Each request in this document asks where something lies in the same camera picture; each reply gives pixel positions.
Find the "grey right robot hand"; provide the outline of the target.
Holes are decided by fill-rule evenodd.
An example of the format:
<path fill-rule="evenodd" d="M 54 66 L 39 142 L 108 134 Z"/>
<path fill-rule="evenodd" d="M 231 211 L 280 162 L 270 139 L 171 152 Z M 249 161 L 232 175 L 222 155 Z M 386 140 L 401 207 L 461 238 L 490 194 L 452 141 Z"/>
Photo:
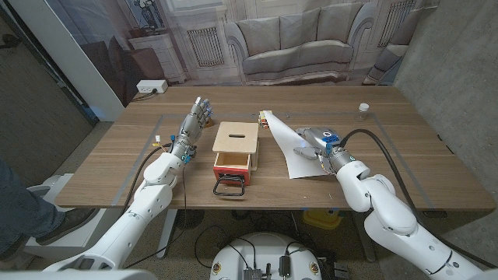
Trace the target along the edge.
<path fill-rule="evenodd" d="M 356 159 L 340 146 L 342 138 L 330 128 L 297 128 L 296 133 L 307 142 L 293 151 L 309 160 L 318 160 L 326 173 L 336 173 Z"/>

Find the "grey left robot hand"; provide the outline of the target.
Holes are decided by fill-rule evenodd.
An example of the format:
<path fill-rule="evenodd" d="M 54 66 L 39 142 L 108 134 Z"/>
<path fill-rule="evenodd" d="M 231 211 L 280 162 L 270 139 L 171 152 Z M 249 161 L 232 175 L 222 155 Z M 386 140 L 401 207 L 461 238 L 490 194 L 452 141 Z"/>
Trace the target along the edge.
<path fill-rule="evenodd" d="M 170 153 L 188 163 L 195 157 L 195 143 L 202 135 L 202 130 L 212 115 L 212 108 L 208 99 L 202 100 L 199 96 L 193 104 L 190 113 L 182 121 L 179 132 L 173 141 Z"/>

